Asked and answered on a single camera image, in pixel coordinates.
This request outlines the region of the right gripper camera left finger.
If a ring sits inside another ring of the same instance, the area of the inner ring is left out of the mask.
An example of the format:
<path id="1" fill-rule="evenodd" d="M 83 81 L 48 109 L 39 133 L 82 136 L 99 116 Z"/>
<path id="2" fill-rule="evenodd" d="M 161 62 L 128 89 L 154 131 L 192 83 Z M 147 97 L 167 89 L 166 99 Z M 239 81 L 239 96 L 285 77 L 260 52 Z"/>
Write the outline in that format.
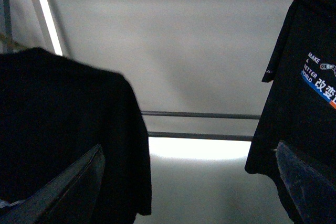
<path id="1" fill-rule="evenodd" d="M 23 203 L 1 223 L 89 223 L 105 167 L 97 144 Z"/>

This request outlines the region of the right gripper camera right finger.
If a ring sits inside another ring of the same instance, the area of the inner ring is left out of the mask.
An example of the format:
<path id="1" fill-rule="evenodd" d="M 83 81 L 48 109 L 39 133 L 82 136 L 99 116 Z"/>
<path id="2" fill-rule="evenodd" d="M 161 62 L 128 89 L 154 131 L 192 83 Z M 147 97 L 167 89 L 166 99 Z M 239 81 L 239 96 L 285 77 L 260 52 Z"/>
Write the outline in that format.
<path id="1" fill-rule="evenodd" d="M 276 147 L 276 160 L 302 221 L 335 223 L 335 169 L 284 141 Z"/>

